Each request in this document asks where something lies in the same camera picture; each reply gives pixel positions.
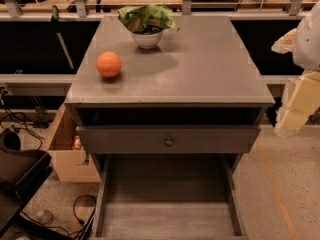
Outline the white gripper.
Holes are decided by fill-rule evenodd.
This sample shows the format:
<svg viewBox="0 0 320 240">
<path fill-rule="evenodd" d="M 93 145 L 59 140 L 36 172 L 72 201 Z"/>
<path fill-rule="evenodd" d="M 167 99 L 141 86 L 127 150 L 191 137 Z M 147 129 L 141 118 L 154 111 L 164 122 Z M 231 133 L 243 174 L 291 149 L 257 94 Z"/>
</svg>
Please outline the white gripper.
<svg viewBox="0 0 320 240">
<path fill-rule="evenodd" d="M 303 74 L 290 80 L 282 96 L 282 106 L 276 117 L 276 135 L 294 135 L 320 107 L 320 1 L 294 28 L 280 37 L 271 47 L 279 54 L 292 53 L 293 62 Z"/>
</svg>

